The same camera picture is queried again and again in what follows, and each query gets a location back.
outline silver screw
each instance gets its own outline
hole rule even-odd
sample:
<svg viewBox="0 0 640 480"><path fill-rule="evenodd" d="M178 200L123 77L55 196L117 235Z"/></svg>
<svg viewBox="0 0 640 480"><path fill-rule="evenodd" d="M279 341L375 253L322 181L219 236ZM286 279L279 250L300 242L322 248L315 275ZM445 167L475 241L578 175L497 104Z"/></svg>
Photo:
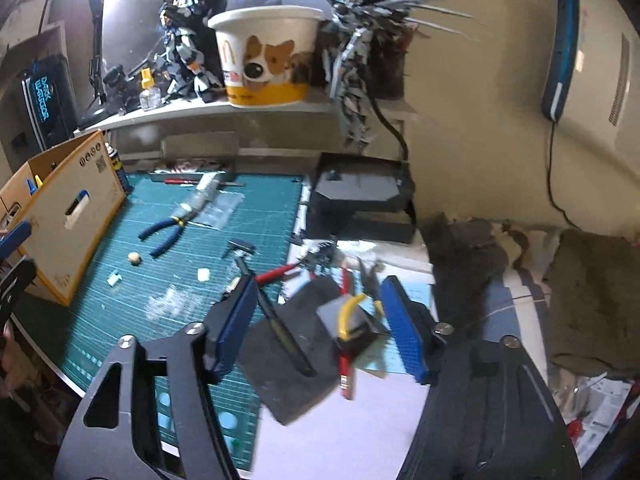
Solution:
<svg viewBox="0 0 640 480"><path fill-rule="evenodd" d="M118 346L120 348L129 348L133 345L133 340L135 338L132 335L124 335L120 339L118 339Z"/></svg>
<svg viewBox="0 0 640 480"><path fill-rule="evenodd" d="M433 331L440 335L451 335L453 334L453 327L449 323L438 323Z"/></svg>
<svg viewBox="0 0 640 480"><path fill-rule="evenodd" d="M189 323L185 332L189 335L198 335L200 332L204 330L204 324L200 322Z"/></svg>
<svg viewBox="0 0 640 480"><path fill-rule="evenodd" d="M513 335L506 335L502 338L502 344L507 348L519 348L520 340Z"/></svg>

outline hand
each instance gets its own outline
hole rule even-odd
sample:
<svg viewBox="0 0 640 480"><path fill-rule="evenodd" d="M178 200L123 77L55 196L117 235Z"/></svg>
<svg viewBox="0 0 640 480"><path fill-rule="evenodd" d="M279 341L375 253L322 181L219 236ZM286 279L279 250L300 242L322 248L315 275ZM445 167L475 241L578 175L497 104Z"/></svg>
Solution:
<svg viewBox="0 0 640 480"><path fill-rule="evenodd" d="M22 353L20 345L15 341L14 329L7 322L4 326L2 337L6 341L4 351L2 352L2 370L5 371L6 377L0 381L0 398L8 397L13 391L17 390L27 380L27 373L20 366L20 357Z"/></svg>

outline air conditioner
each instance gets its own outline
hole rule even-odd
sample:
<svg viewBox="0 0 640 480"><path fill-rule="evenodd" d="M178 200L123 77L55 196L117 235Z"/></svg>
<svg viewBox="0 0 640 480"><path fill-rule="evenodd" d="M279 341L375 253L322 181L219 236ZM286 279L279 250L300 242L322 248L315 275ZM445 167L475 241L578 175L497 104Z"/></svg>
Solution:
<svg viewBox="0 0 640 480"><path fill-rule="evenodd" d="M640 175L640 37L617 0L558 0L542 108Z"/></svg>

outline clear bottle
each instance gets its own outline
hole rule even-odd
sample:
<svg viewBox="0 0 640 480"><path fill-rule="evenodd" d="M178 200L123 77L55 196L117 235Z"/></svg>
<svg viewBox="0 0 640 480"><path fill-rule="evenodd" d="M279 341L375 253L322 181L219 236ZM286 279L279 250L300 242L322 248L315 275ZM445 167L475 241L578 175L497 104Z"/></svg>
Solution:
<svg viewBox="0 0 640 480"><path fill-rule="evenodd" d="M162 105L162 92L155 85L150 68L142 69L142 92L140 92L140 107L148 112Z"/></svg>

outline white bucket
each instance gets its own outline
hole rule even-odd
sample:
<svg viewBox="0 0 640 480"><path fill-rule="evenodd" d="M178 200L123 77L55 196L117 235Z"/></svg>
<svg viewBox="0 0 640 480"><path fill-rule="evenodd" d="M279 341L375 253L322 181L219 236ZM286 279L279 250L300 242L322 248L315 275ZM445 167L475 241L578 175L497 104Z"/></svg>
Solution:
<svg viewBox="0 0 640 480"><path fill-rule="evenodd" d="M322 16L310 7L270 6L211 18L229 102L263 107L302 101Z"/></svg>

